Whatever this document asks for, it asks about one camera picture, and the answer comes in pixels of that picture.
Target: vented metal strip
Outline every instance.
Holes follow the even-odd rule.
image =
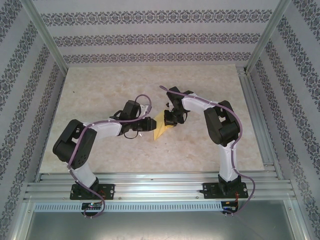
[[[72,213],[81,212],[81,202],[36,203],[36,213]],[[190,202],[106,202],[105,212],[202,212],[222,211],[220,201],[190,201]]]

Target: yellow sponge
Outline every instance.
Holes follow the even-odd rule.
[[[167,129],[172,128],[172,125],[165,125],[165,111],[161,111],[155,118],[156,129],[153,131],[153,139],[159,138]]]

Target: wall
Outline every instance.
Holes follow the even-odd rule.
[[[69,66],[244,66],[279,0],[35,0]]]
[[[35,180],[64,76],[18,0],[0,0],[0,240]]]
[[[284,176],[320,239],[320,0],[293,0],[250,73]]]

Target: black mounting plate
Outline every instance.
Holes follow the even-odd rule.
[[[101,200],[96,195],[94,195],[93,198],[81,195],[81,191],[83,191],[83,188],[79,184],[73,184],[70,192],[70,200]],[[99,183],[98,190],[96,192],[103,196],[104,200],[113,200],[115,195],[115,185]]]
[[[218,182],[205,182],[202,184],[202,188],[203,190],[201,190],[200,193],[203,193],[204,199],[235,199],[236,192],[238,193],[239,199],[247,199],[249,197],[248,191],[246,190],[247,185],[244,182],[241,182],[241,184],[228,195],[223,194]]]

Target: purple cable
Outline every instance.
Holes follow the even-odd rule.
[[[204,102],[204,103],[206,103],[206,104],[210,104],[210,105],[213,105],[213,106],[222,108],[222,109],[228,111],[229,113],[231,113],[231,114],[235,117],[235,119],[237,120],[237,122],[238,122],[238,124],[239,124],[239,128],[240,128],[240,133],[239,133],[239,137],[234,141],[234,143],[231,145],[231,148],[230,148],[230,149],[231,149],[231,164],[232,164],[232,168],[233,168],[233,170],[234,170],[234,172],[235,172],[236,174],[238,174],[239,176],[241,176],[241,177],[243,177],[243,178],[245,178],[245,179],[249,179],[249,180],[252,182],[252,184],[253,184],[252,192],[251,192],[250,196],[248,197],[247,201],[244,203],[244,205],[243,205],[237,212],[234,213],[234,215],[238,214],[239,212],[242,211],[242,209],[245,208],[245,206],[248,204],[248,202],[249,202],[249,201],[251,200],[251,198],[253,197],[253,195],[254,195],[254,193],[255,193],[255,190],[256,190],[256,183],[255,183],[255,181],[254,181],[251,177],[246,176],[246,175],[243,175],[243,174],[241,174],[240,172],[238,172],[237,169],[236,169],[236,166],[235,166],[235,161],[234,161],[234,147],[235,147],[235,145],[237,144],[237,142],[239,142],[239,140],[241,139],[242,134],[243,134],[242,123],[241,123],[239,117],[238,117],[233,111],[231,111],[229,108],[227,108],[227,107],[225,107],[225,106],[222,106],[222,105],[220,105],[220,104],[217,104],[217,103],[208,101],[208,100],[203,99],[203,98],[198,97],[198,96],[192,96],[192,95],[190,96],[190,95],[187,95],[187,94],[184,94],[184,93],[171,91],[171,90],[169,90],[169,89],[167,89],[167,88],[165,88],[164,86],[161,86],[161,85],[160,85],[159,87],[160,87],[162,90],[165,90],[165,91],[167,91],[167,92],[169,92],[169,93],[176,94],[176,95],[180,95],[180,96],[184,96],[184,97],[191,98],[191,99],[197,99],[197,100],[200,100],[200,101],[202,101],[202,102]]]
[[[101,199],[101,202],[102,202],[102,204],[103,204],[102,210],[101,210],[100,212],[98,212],[98,213],[97,213],[96,215],[94,215],[94,216],[87,216],[87,215],[86,215],[87,209],[85,209],[84,212],[83,212],[83,215],[84,215],[84,217],[85,217],[86,219],[93,219],[93,218],[96,218],[96,217],[98,217],[99,215],[101,215],[101,214],[105,211],[105,209],[106,209],[106,202],[105,202],[104,198],[103,198],[100,194],[98,194],[97,192],[91,190],[89,187],[85,186],[82,182],[80,182],[79,179],[78,179],[78,178],[74,175],[74,173],[71,171],[71,170],[72,170],[71,164],[72,164],[72,162],[73,162],[74,159],[75,159],[75,156],[76,156],[76,154],[77,154],[77,150],[78,150],[78,148],[79,148],[80,142],[81,142],[81,140],[82,140],[85,132],[87,131],[87,129],[90,128],[90,127],[92,127],[93,125],[105,124],[105,123],[133,123],[133,122],[139,121],[139,120],[143,119],[144,117],[146,117],[146,116],[150,113],[151,108],[152,108],[151,99],[150,99],[149,96],[147,96],[147,95],[145,95],[145,94],[140,94],[140,95],[138,95],[138,96],[135,98],[134,101],[136,102],[136,101],[138,100],[138,98],[140,98],[140,97],[146,97],[146,98],[149,100],[149,106],[148,106],[148,108],[147,108],[147,110],[146,110],[146,112],[145,112],[145,114],[144,114],[143,116],[140,116],[140,117],[138,117],[138,118],[136,118],[136,119],[133,119],[133,120],[101,120],[101,121],[95,121],[95,122],[93,122],[93,123],[88,124],[88,125],[82,130],[82,132],[81,132],[81,134],[80,134],[80,136],[79,136],[79,138],[78,138],[78,142],[77,142],[76,145],[75,145],[75,148],[74,148],[73,153],[72,153],[72,155],[71,155],[71,157],[70,157],[69,163],[68,163],[68,165],[67,165],[66,167],[68,168],[69,173],[70,173],[70,175],[73,177],[73,179],[74,179],[81,187],[83,187],[84,189],[88,190],[88,191],[91,192],[92,194],[98,196],[98,197]]]

